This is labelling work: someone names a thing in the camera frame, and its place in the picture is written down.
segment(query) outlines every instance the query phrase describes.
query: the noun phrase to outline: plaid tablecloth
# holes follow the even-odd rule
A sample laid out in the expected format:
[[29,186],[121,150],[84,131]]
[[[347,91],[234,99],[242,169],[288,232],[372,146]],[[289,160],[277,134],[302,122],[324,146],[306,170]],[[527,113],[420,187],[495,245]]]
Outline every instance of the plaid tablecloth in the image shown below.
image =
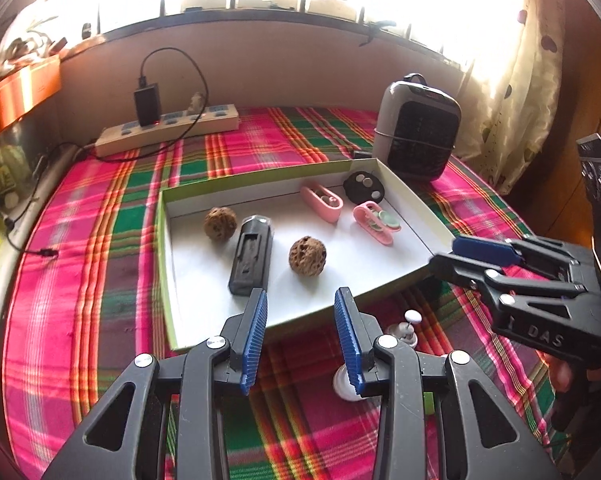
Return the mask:
[[[158,191],[205,178],[339,160],[370,148],[375,114],[341,109],[241,110],[237,132],[194,137],[166,153],[122,164],[75,164],[45,208],[10,304],[3,362],[7,427],[27,476],[40,478],[99,396],[140,352],[168,355],[154,252]],[[415,187],[455,234],[518,237],[522,221],[486,184],[452,159],[442,177]],[[405,310],[423,314],[418,349],[464,349],[543,444],[555,439],[553,393],[535,351],[495,336],[472,292],[433,279],[372,308],[382,326]],[[224,406],[232,479],[371,478],[378,427],[375,399],[349,403],[333,392],[342,364],[335,330],[324,327],[263,349],[248,398]],[[435,428],[428,426],[429,444]],[[174,425],[168,443],[174,443]],[[437,477],[435,447],[429,476]]]

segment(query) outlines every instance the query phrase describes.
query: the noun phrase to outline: curtain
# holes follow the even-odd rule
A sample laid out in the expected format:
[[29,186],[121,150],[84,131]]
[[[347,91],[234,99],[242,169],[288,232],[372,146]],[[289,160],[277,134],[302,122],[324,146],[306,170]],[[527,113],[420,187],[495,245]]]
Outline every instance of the curtain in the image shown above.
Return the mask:
[[564,0],[483,0],[457,100],[455,154],[501,194],[549,134],[558,101]]

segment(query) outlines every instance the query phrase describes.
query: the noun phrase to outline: black charger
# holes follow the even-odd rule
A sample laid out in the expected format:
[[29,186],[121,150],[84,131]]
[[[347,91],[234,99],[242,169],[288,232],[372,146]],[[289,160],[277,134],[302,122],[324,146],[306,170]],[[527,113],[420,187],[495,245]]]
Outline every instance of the black charger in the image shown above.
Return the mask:
[[160,122],[162,115],[158,83],[147,84],[145,76],[138,78],[138,89],[134,92],[136,117],[140,126],[149,126]]

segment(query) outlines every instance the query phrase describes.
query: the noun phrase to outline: pink clip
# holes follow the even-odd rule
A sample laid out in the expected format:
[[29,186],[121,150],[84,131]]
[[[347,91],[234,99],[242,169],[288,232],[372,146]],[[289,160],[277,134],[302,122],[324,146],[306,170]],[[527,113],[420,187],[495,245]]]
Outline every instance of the pink clip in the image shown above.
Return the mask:
[[338,195],[313,182],[301,187],[300,195],[325,222],[330,224],[338,222],[343,209],[343,199]]
[[383,245],[391,245],[394,242],[391,234],[401,230],[398,220],[372,200],[353,208],[353,218]]

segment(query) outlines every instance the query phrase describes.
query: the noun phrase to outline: black round object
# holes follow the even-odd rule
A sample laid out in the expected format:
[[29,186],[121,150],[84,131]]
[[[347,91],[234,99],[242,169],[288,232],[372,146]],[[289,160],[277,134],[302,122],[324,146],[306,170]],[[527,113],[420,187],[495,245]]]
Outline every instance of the black round object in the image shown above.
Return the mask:
[[385,198],[385,187],[382,182],[367,171],[356,171],[343,182],[344,193],[347,198],[360,205],[365,202],[379,204]]

